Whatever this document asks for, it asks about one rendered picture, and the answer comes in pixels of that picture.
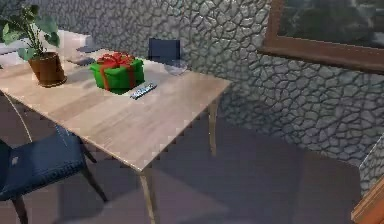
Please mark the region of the clear glass bowl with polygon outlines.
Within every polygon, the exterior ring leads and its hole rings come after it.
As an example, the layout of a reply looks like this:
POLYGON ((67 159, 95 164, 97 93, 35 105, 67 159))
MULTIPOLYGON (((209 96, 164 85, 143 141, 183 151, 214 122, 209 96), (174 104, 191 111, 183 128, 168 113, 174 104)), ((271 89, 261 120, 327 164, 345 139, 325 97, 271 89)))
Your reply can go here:
POLYGON ((164 65, 164 68, 169 74, 179 76, 188 69, 188 63, 184 60, 171 60, 164 65))

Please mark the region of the grey remote control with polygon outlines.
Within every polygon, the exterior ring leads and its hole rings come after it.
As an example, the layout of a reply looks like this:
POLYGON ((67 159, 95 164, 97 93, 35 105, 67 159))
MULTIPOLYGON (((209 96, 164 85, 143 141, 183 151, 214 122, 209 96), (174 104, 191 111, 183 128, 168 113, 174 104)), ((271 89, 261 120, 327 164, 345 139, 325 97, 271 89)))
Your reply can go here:
POLYGON ((157 87, 156 84, 149 83, 149 84, 145 85, 144 87, 137 89, 134 93, 132 93, 130 95, 130 97, 134 100, 137 100, 137 99, 141 98, 142 96, 144 96, 145 94, 149 93, 150 91, 154 90, 156 87, 157 87))

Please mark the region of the light wooden table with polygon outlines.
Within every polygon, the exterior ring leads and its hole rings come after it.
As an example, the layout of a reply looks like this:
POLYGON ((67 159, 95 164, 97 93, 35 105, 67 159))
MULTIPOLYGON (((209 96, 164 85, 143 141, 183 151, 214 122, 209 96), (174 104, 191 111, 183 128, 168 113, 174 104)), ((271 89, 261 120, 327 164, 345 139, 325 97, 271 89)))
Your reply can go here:
POLYGON ((216 151, 218 99, 231 82, 185 71, 171 75, 165 66, 144 62, 147 82, 157 87, 134 100, 95 85, 93 74, 62 61, 67 81, 43 88, 26 63, 0 70, 0 91, 52 120, 131 167, 140 177, 151 224, 160 224, 151 162, 199 115, 208 111, 209 144, 216 151))

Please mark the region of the blue cushioned chair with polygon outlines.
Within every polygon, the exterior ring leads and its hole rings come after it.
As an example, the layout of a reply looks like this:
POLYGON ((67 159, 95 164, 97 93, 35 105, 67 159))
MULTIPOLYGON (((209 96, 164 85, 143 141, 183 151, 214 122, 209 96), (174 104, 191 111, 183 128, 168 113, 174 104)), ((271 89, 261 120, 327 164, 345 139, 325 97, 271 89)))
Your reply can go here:
POLYGON ((180 41, 150 38, 147 58, 151 61, 167 64, 181 59, 180 41))
POLYGON ((0 201, 11 200, 20 224, 29 224, 24 195, 81 173, 107 202, 86 159, 96 163, 81 138, 60 127, 44 139, 16 148, 0 139, 0 201))

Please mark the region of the green gift box red ribbon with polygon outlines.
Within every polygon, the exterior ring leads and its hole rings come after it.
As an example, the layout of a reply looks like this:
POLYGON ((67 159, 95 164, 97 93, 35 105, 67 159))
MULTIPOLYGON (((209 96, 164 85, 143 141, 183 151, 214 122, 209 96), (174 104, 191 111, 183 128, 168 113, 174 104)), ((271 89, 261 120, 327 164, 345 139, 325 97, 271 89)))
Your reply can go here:
POLYGON ((122 52, 103 54, 89 66, 96 85, 104 90, 125 93, 145 81, 144 62, 122 52))

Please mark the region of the green house plant brown pot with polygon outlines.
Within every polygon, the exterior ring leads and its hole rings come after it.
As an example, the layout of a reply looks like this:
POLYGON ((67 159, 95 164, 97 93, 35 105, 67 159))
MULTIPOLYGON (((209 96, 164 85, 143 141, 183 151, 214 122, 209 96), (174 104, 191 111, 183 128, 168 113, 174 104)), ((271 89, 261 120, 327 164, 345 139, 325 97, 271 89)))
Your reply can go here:
POLYGON ((60 46, 58 25, 49 15, 39 15, 38 5, 22 6, 18 15, 0 17, 3 23, 2 39, 5 45, 22 41, 17 47, 18 56, 27 61, 35 74, 38 84, 45 88, 62 85, 67 77, 57 52, 49 51, 43 42, 60 46))

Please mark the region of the brown framed window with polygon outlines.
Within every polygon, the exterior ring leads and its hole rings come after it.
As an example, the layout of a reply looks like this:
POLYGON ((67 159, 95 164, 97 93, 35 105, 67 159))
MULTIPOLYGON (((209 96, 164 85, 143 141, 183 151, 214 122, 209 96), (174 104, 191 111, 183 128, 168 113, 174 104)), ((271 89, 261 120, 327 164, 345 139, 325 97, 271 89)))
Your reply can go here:
POLYGON ((384 75, 384 0, 272 0, 259 51, 384 75))

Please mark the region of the brown wooden furniture corner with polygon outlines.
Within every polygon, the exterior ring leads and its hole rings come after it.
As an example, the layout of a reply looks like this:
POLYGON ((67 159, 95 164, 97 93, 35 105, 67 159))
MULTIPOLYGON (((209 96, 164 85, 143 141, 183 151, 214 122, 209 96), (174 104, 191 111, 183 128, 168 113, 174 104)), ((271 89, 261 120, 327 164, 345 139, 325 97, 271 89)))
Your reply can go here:
POLYGON ((384 224, 384 176, 355 206, 351 220, 354 224, 384 224))

